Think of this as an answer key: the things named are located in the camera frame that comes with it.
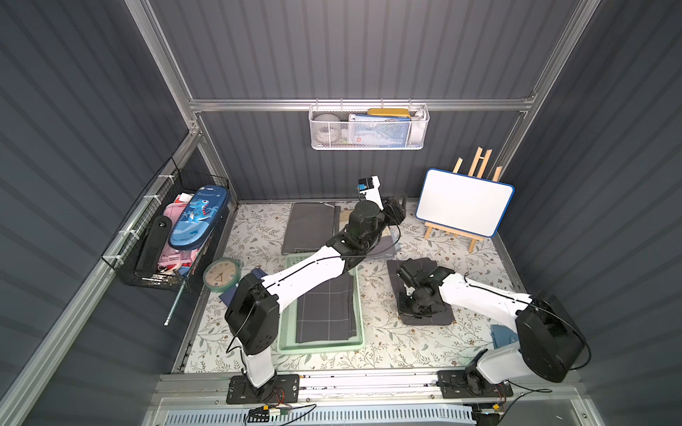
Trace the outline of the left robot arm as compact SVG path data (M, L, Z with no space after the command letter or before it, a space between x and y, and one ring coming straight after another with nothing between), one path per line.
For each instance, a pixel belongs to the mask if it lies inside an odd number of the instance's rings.
M253 271L238 282L225 319L253 388L258 390L275 377L271 346L282 311L308 291L358 266L378 246L387 227L405 220L405 200L383 197L380 186L377 175L358 181L360 200L347 225L313 255L280 273Z

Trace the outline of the dark grey checked pillowcase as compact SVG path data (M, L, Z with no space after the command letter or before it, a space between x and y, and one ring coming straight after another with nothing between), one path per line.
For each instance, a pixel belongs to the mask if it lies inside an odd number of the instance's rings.
M354 277L345 273L298 298L296 343L346 341L357 335Z

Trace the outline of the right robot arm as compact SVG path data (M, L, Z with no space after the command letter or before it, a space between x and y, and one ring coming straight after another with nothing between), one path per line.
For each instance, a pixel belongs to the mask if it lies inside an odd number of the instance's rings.
M485 350L465 368L464 385L482 394L487 385L535 375L560 383L571 370L579 369L578 358L591 348L554 296L514 293L476 282L442 266L426 266L418 259L402 263L396 272L405 291L398 298L399 313L415 319L463 307L509 328L517 341Z

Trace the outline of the beige and grey pillowcase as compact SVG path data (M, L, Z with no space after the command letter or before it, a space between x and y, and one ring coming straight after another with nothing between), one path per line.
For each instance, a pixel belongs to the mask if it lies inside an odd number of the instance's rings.
M339 231L343 230L349 222L350 214L353 211L354 203L342 204L339 209ZM397 257L400 243L398 234L390 227L383 230L378 245L371 250L369 258L373 259L392 259Z

